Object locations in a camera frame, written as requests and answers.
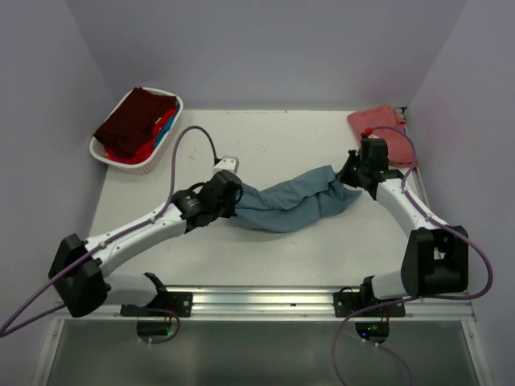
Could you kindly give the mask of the blue t shirt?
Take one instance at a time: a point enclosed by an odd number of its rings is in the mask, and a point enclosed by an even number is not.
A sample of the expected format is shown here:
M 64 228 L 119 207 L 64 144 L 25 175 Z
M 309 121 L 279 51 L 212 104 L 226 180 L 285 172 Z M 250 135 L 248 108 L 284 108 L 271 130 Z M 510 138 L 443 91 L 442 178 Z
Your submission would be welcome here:
M 262 190 L 244 185 L 231 221 L 251 230 L 297 232 L 343 213 L 360 194 L 338 181 L 331 166 L 321 166 Z

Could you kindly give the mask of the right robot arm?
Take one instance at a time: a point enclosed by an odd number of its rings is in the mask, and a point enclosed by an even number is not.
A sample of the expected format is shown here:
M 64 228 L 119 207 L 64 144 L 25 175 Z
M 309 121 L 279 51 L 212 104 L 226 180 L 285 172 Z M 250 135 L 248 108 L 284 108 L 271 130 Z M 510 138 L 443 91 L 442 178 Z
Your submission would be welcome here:
M 468 287 L 468 246 L 459 237 L 430 222 L 428 208 L 404 185 L 404 174 L 389 168 L 385 140 L 362 138 L 350 150 L 337 179 L 367 191 L 398 223 L 407 236 L 399 270 L 366 277 L 358 305 L 377 315 L 387 301 L 463 292 Z

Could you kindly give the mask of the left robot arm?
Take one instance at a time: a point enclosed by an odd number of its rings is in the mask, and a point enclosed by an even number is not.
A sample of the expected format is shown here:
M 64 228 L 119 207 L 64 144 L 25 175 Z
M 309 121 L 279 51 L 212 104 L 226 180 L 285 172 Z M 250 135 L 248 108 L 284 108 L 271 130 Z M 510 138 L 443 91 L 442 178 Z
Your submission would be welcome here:
M 130 308 L 152 316 L 172 309 L 171 295 L 153 273 L 115 275 L 130 259 L 157 244 L 235 214 L 242 181 L 232 172 L 216 172 L 206 183 L 177 191 L 151 213 L 112 232 L 82 240 L 72 234 L 60 242 L 48 277 L 74 318 L 103 305 Z

